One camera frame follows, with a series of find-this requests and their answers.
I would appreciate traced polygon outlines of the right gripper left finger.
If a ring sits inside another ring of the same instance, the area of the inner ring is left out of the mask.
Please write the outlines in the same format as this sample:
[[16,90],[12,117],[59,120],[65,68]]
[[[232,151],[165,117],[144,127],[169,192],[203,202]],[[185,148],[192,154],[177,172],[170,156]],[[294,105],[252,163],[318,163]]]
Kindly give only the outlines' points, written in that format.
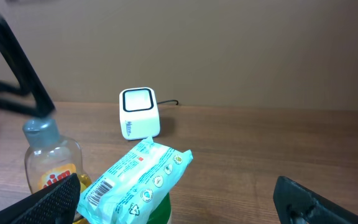
[[0,224],[72,224],[80,199],[76,174],[0,211]]

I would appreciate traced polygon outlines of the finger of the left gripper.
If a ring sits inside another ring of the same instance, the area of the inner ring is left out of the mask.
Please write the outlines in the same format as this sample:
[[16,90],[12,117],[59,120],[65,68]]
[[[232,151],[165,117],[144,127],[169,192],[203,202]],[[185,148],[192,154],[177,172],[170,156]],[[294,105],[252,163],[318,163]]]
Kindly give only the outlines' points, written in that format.
[[0,81],[0,93],[10,93],[21,98],[32,95],[35,106],[26,106],[0,98],[0,110],[45,118],[55,111],[55,105],[30,64],[22,47],[8,23],[0,16],[0,53],[16,77],[19,86],[15,87]]

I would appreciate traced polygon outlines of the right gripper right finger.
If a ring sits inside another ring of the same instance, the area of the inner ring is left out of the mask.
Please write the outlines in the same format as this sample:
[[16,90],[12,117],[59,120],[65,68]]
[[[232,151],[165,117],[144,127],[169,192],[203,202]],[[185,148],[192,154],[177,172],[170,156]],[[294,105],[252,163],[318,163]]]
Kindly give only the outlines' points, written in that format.
[[358,224],[358,215],[285,176],[275,184],[273,202],[281,223]]

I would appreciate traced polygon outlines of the yellow liquid soap bottle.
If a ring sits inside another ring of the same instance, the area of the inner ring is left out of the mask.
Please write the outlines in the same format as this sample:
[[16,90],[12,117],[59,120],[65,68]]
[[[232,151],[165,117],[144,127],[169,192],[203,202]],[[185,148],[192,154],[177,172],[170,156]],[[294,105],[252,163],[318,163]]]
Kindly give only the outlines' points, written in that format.
[[80,191],[92,181],[83,168],[80,145],[73,138],[60,134],[57,122],[52,118],[36,118],[22,127],[29,143],[24,165],[31,193],[36,193],[75,173],[80,181]]

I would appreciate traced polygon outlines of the teal wet wipes pack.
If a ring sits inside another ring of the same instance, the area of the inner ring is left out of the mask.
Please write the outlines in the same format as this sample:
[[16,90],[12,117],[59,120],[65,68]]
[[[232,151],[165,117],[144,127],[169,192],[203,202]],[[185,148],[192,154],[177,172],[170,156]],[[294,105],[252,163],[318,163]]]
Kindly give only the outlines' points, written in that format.
[[190,150],[143,139],[81,193],[77,211],[89,223],[147,223],[192,160]]

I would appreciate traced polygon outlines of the green round can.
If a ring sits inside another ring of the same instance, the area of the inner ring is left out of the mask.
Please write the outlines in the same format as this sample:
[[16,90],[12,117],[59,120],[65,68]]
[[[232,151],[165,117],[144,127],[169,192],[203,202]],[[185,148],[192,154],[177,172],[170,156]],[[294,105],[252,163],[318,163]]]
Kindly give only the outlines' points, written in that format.
[[166,194],[158,207],[150,214],[147,224],[169,224],[171,214],[170,194]]

